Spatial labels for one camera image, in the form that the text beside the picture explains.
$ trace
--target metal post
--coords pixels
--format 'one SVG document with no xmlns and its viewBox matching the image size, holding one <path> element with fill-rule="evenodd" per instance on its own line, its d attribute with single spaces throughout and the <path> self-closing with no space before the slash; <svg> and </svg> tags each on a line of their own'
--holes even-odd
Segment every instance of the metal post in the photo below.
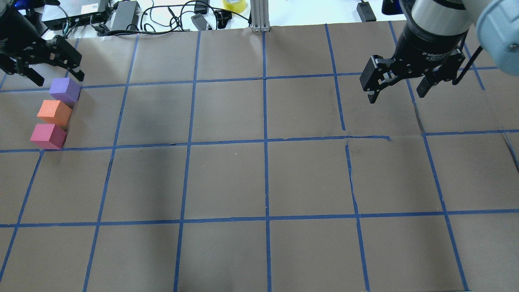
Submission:
<svg viewBox="0 0 519 292">
<path fill-rule="evenodd" d="M 251 0 L 252 32 L 270 31 L 268 0 Z"/>
</svg>

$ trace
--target pink cube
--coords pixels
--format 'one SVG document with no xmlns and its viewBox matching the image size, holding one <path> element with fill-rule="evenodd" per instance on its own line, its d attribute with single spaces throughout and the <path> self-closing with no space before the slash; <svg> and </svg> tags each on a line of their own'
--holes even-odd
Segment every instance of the pink cube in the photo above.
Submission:
<svg viewBox="0 0 519 292">
<path fill-rule="evenodd" d="M 49 94 L 63 102 L 76 102 L 81 87 L 70 78 L 55 78 L 50 85 Z"/>
<path fill-rule="evenodd" d="M 43 149 L 61 149 L 66 132 L 55 124 L 37 124 L 31 136 L 31 142 Z"/>
</svg>

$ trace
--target orange cube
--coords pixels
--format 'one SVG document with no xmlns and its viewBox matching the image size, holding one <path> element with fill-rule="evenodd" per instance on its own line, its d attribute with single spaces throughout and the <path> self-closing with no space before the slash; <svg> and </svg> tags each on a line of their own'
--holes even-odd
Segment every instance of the orange cube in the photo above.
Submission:
<svg viewBox="0 0 519 292">
<path fill-rule="evenodd" d="M 44 100 L 38 117 L 49 124 L 66 126 L 71 113 L 72 109 L 61 100 Z"/>
</svg>

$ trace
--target yellow tape roll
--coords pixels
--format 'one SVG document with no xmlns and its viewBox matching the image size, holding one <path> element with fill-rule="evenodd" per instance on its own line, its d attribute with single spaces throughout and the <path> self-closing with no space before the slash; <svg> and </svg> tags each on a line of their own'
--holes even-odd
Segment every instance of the yellow tape roll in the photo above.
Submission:
<svg viewBox="0 0 519 292">
<path fill-rule="evenodd" d="M 224 8 L 236 13 L 242 13 L 247 7 L 245 0 L 222 0 Z"/>
</svg>

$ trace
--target grid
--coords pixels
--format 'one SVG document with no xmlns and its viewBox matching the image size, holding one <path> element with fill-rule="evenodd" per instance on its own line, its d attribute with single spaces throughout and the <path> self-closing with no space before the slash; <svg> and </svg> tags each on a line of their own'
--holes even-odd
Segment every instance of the grid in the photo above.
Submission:
<svg viewBox="0 0 519 292">
<path fill-rule="evenodd" d="M 445 223 L 448 230 L 448 235 L 452 244 L 452 249 L 456 258 L 456 263 L 459 270 L 459 276 L 462 281 L 462 285 L 464 290 L 469 290 L 469 283 L 467 282 L 467 279 L 465 277 L 465 273 L 463 271 L 463 265 L 462 261 L 460 259 L 458 248 L 456 244 L 455 235 L 453 232 L 453 229 L 450 225 L 450 216 L 452 215 L 472 215 L 472 214 L 510 214 L 510 213 L 519 213 L 518 208 L 510 208 L 510 209 L 474 209 L 474 210 L 447 210 L 447 207 L 444 202 L 443 194 L 442 194 L 442 188 L 440 185 L 440 181 L 438 179 L 438 175 L 436 173 L 436 168 L 434 164 L 434 159 L 431 154 L 431 150 L 429 147 L 429 137 L 433 136 L 452 136 L 452 135 L 480 135 L 480 134 L 504 134 L 507 135 L 508 133 L 518 133 L 519 129 L 497 129 L 497 130 L 485 130 L 485 131 L 465 131 L 465 132 L 427 132 L 424 128 L 424 125 L 420 119 L 419 115 L 419 109 L 418 105 L 416 103 L 416 99 L 412 90 L 411 83 L 409 81 L 407 82 L 407 87 L 409 90 L 409 95 L 411 97 L 411 101 L 414 105 L 415 112 L 417 114 L 417 122 L 419 124 L 419 127 L 422 131 L 421 137 L 423 139 L 428 160 L 430 163 L 430 167 L 434 176 L 434 183 L 438 192 L 438 197 L 440 199 L 441 203 L 441 211 L 427 211 L 427 212 L 407 212 L 407 213 L 360 213 L 358 208 L 357 199 L 355 196 L 355 188 L 354 188 L 354 181 L 352 178 L 352 173 L 355 172 L 355 168 L 352 167 L 351 157 L 350 157 L 350 146 L 348 143 L 345 146 L 345 152 L 344 155 L 346 157 L 347 161 L 347 168 L 348 168 L 348 176 L 349 176 L 349 184 L 351 188 L 351 194 L 352 194 L 352 202 L 353 202 L 353 214 L 330 214 L 330 215 L 293 215 L 293 216 L 271 216 L 270 215 L 270 207 L 269 207 L 269 144 L 271 143 L 277 143 L 277 142 L 287 142 L 287 141 L 318 141 L 318 140 L 350 140 L 350 139 L 382 139 L 382 140 L 389 140 L 391 141 L 390 136 L 383 136 L 383 135 L 372 135 L 372 136 L 352 136 L 352 135 L 343 135 L 343 136 L 326 136 L 326 137 L 299 137 L 299 138 L 268 138 L 267 133 L 267 86 L 268 86 L 268 80 L 271 79 L 287 79 L 287 78 L 312 78 L 312 77 L 333 77 L 334 84 L 335 84 L 335 93 L 337 97 L 337 105 L 339 108 L 339 117 L 340 117 L 340 125 L 342 130 L 346 130 L 347 127 L 345 125 L 344 121 L 344 115 L 343 115 L 343 108 L 342 108 L 342 101 L 340 96 L 340 90 L 339 90 L 339 82 L 338 77 L 339 76 L 348 76 L 348 75 L 360 75 L 360 72 L 346 72 L 341 73 L 337 72 L 336 68 L 336 62 L 334 58 L 334 50 L 332 46 L 332 39 L 330 36 L 329 26 L 325 25 L 325 31 L 326 31 L 326 38 L 327 38 L 327 45 L 330 51 L 330 58 L 331 63 L 333 67 L 333 73 L 331 74 L 307 74 L 307 75 L 290 75 L 290 76 L 267 76 L 267 52 L 266 52 L 266 36 L 265 33 L 262 35 L 262 54 L 263 54 L 263 76 L 258 77 L 244 77 L 244 78 L 227 78 L 227 79 L 203 79 L 198 80 L 197 73 L 198 73 L 198 62 L 199 62 L 199 52 L 200 52 L 200 38 L 201 33 L 198 32 L 197 35 L 197 46 L 196 46 L 196 57 L 195 57 L 195 70 L 193 75 L 193 80 L 190 81 L 175 81 L 175 82 L 152 82 L 152 83 L 131 83 L 131 74 L 133 68 L 133 64 L 135 61 L 135 54 L 137 51 L 137 46 L 139 43 L 139 37 L 137 36 L 135 38 L 135 43 L 133 47 L 133 53 L 132 53 L 132 59 L 130 63 L 130 69 L 128 72 L 128 77 L 125 84 L 111 84 L 111 85 L 92 85 L 92 86 L 83 86 L 83 89 L 87 88 L 108 88 L 108 87 L 123 87 L 124 95 L 122 98 L 122 103 L 120 106 L 120 112 L 119 112 L 119 118 L 117 122 L 117 127 L 115 131 L 115 137 L 113 140 L 112 145 L 102 146 L 102 147 L 83 147 L 83 148 L 63 148 L 61 151 L 98 151 L 98 150 L 111 150 L 111 156 L 110 156 L 110 163 L 108 165 L 108 169 L 106 172 L 106 179 L 103 187 L 102 197 L 101 197 L 101 204 L 99 207 L 99 213 L 97 220 L 95 222 L 58 222 L 58 223 L 21 223 L 21 219 L 25 210 L 25 206 L 27 204 L 27 201 L 30 197 L 31 188 L 34 182 L 34 179 L 36 177 L 36 174 L 38 172 L 39 165 L 42 161 L 42 158 L 44 157 L 45 153 L 47 152 L 54 152 L 54 150 L 38 150 L 38 149 L 7 149 L 7 150 L 0 150 L 0 153 L 21 153 L 21 152 L 36 152 L 39 153 L 39 158 L 37 160 L 36 166 L 34 168 L 34 172 L 31 176 L 31 180 L 29 182 L 29 185 L 27 187 L 27 191 L 23 200 L 23 204 L 21 206 L 21 210 L 18 215 L 17 223 L 14 224 L 0 224 L 0 228 L 14 228 L 12 237 L 7 249 L 7 253 L 5 255 L 2 269 L 0 270 L 0 280 L 2 279 L 2 276 L 4 275 L 6 266 L 8 265 L 9 256 L 11 253 L 11 249 L 13 247 L 13 244 L 16 240 L 17 233 L 20 230 L 20 228 L 30 228 L 30 227 L 73 227 L 73 226 L 92 226 L 95 227 L 94 237 L 91 245 L 91 251 L 87 266 L 87 271 L 85 275 L 85 281 L 83 286 L 83 291 L 87 291 L 88 283 L 89 283 L 89 277 L 90 272 L 92 268 L 92 261 L 94 258 L 94 254 L 96 251 L 96 243 L 98 239 L 99 234 L 99 228 L 101 226 L 117 226 L 117 225 L 145 225 L 145 224 L 178 224 L 179 226 L 179 233 L 178 233 L 178 241 L 177 241 L 177 249 L 176 249 L 176 263 L 175 263 L 175 273 L 174 275 L 174 286 L 172 287 L 173 291 L 178 291 L 179 289 L 179 272 L 180 272 L 180 266 L 182 264 L 181 262 L 181 254 L 182 254 L 182 238 L 183 238 L 183 232 L 184 232 L 184 224 L 195 224 L 195 223 L 207 223 L 207 222 L 240 222 L 240 221 L 261 221 L 265 223 L 266 227 L 266 268 L 267 268 L 267 289 L 268 291 L 273 291 L 272 287 L 272 271 L 271 271 L 271 243 L 270 243 L 270 222 L 271 221 L 279 221 L 279 220 L 309 220 L 309 219 L 355 219 L 356 220 L 356 228 L 357 228 L 357 235 L 358 235 L 358 242 L 359 242 L 359 252 L 362 262 L 362 271 L 364 276 L 364 285 L 365 289 L 367 291 L 370 291 L 370 277 L 368 275 L 369 267 L 366 263 L 366 254 L 364 250 L 364 240 L 363 240 L 363 233 L 361 228 L 361 218 L 390 218 L 390 217 L 422 217 L 422 216 L 443 216 L 445 219 Z M 393 29 L 393 25 L 391 22 L 389 22 L 389 27 L 392 33 L 392 37 L 397 42 L 397 37 Z M 76 47 L 80 43 L 80 40 L 78 39 L 76 41 Z M 470 57 L 470 52 L 468 47 L 465 47 L 466 52 L 468 53 Z M 472 66 L 470 69 L 472 72 L 475 73 L 477 80 L 481 86 L 482 90 L 485 90 L 485 86 L 483 84 L 482 79 L 480 78 L 479 71 L 483 70 L 496 70 L 495 67 L 482 67 L 477 68 L 475 65 Z M 0 89 L 3 86 L 3 83 L 6 80 L 6 76 L 2 79 L 2 85 L 0 86 Z M 263 83 L 263 130 L 264 130 L 264 137 L 263 139 L 250 139 L 250 140 L 229 140 L 229 141 L 207 141 L 207 142 L 194 142 L 192 141 L 193 138 L 193 122 L 194 122 L 194 111 L 195 111 L 195 96 L 196 96 L 196 90 L 197 90 L 197 84 L 199 83 L 211 83 L 211 82 L 231 82 L 231 81 L 252 81 L 252 80 L 262 80 Z M 125 110 L 125 103 L 126 103 L 126 97 L 128 94 L 129 87 L 132 86 L 145 86 L 145 85 L 166 85 L 166 84 L 192 84 L 193 91 L 192 91 L 192 101 L 191 101 L 191 109 L 190 109 L 190 119 L 189 119 L 189 132 L 188 132 L 188 140 L 186 143 L 174 143 L 174 144 L 128 144 L 128 145 L 118 145 L 118 136 L 119 136 L 119 129 L 121 126 L 121 121 L 123 117 L 123 113 Z M 13 89 L 13 90 L 0 90 L 0 93 L 2 92 L 30 92 L 30 91 L 45 91 L 48 90 L 48 88 L 37 88 L 37 89 Z M 186 205 L 186 194 L 187 194 L 187 186 L 188 186 L 188 175 L 189 175 L 189 166 L 190 166 L 190 154 L 191 154 L 191 147 L 193 145 L 217 145 L 217 144 L 244 144 L 244 143 L 263 143 L 264 145 L 264 169 L 265 169 L 265 215 L 260 217 L 230 217 L 230 218 L 204 218 L 204 219 L 186 219 L 185 218 L 185 205 Z M 183 182 L 183 191 L 182 191 L 182 205 L 181 205 L 181 215 L 180 219 L 178 220 L 149 220 L 149 221 L 102 221 L 102 214 L 103 214 L 103 208 L 104 208 L 104 202 L 106 198 L 108 183 L 111 177 L 111 171 L 112 171 L 112 164 L 115 157 L 115 153 L 118 149 L 129 149 L 129 148 L 144 148 L 144 147 L 187 147 L 187 155 L 186 155 L 186 163 L 185 163 L 185 170 L 184 170 L 184 182 Z M 513 156 L 515 157 L 515 163 L 517 165 L 517 156 L 515 152 L 513 151 L 512 144 L 508 141 L 508 147 L 511 149 L 511 152 L 513 153 Z"/>
</svg>

